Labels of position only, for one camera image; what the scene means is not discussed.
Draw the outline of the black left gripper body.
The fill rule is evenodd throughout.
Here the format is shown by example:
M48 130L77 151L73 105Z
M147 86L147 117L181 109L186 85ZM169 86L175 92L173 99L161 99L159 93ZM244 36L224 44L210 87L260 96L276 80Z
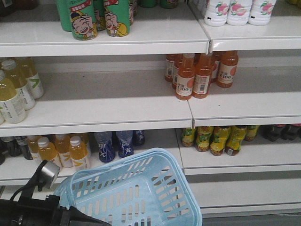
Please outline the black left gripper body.
M0 201L2 226L108 226L109 223L85 215L75 207L62 207L59 197L45 200L24 199Z

